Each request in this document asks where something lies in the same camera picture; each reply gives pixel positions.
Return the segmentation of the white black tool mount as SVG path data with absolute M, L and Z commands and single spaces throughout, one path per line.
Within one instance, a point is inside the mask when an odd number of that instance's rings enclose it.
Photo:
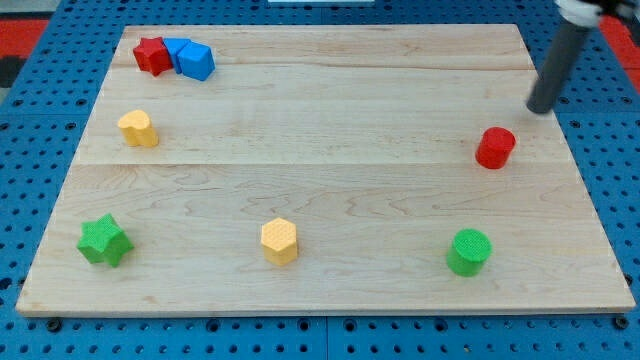
M 569 23 L 581 27 L 598 27 L 603 16 L 609 16 L 631 26 L 639 23 L 639 2 L 636 0 L 555 0 L 560 15 Z

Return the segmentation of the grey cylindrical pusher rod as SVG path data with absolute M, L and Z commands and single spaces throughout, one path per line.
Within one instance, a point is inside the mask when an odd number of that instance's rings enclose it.
M 529 111 L 547 114 L 553 109 L 591 31 L 591 27 L 560 21 L 526 102 Z

